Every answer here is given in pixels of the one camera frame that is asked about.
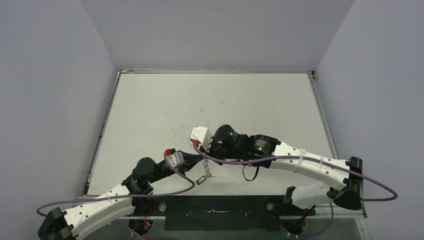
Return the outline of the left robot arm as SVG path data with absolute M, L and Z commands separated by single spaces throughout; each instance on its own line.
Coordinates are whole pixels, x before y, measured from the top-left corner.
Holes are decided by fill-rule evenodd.
M 140 159 L 131 174 L 121 183 L 97 198 L 77 200 L 68 209 L 50 210 L 37 231 L 41 240 L 82 240 L 101 227 L 133 213 L 144 215 L 153 197 L 152 183 L 177 174 L 184 179 L 203 157 L 168 149 L 161 162 L 150 157 Z

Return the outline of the black tagged key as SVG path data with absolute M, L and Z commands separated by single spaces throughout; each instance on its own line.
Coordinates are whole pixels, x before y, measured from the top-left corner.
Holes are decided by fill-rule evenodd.
M 206 179 L 207 179 L 207 177 L 205 175 L 203 175 L 196 180 L 196 184 L 201 185 Z

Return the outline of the clear plastic keyring holder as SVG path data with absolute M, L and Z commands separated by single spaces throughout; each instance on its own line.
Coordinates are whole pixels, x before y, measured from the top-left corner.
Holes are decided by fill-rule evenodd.
M 216 176 L 215 174 L 211 173 L 211 169 L 209 167 L 209 160 L 207 158 L 202 159 L 201 163 L 204 169 L 204 177 L 206 179 Z

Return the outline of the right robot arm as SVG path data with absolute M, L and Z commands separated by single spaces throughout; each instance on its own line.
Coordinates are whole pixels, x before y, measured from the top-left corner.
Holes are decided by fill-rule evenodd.
M 362 160 L 323 157 L 303 148 L 295 148 L 274 137 L 237 133 L 230 125 L 220 126 L 209 137 L 207 153 L 220 160 L 254 161 L 278 157 L 254 163 L 255 167 L 285 170 L 315 180 L 312 185 L 286 189 L 282 207 L 290 215 L 301 209 L 323 204 L 335 204 L 340 208 L 358 211 L 363 207 Z

